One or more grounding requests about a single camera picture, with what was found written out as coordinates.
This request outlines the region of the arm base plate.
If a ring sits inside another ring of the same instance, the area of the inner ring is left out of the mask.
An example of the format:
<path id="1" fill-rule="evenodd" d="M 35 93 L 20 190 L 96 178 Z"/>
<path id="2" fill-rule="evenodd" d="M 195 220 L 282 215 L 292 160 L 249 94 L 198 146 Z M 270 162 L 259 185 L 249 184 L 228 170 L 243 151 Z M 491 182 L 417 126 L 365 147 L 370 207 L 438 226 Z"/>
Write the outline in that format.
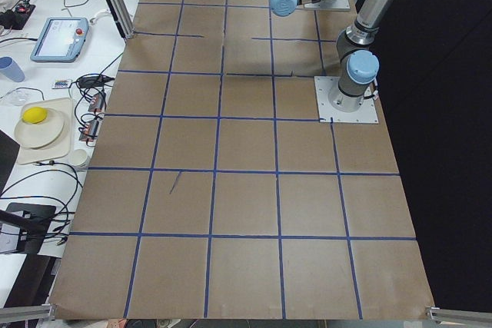
<path id="1" fill-rule="evenodd" d="M 349 0 L 323 0 L 317 3 L 305 4 L 304 8 L 333 12 L 349 12 L 351 10 Z"/>
<path id="2" fill-rule="evenodd" d="M 372 91 L 367 86 L 359 97 L 349 97 L 339 90 L 339 77 L 314 78 L 318 120 L 325 123 L 378 124 Z"/>

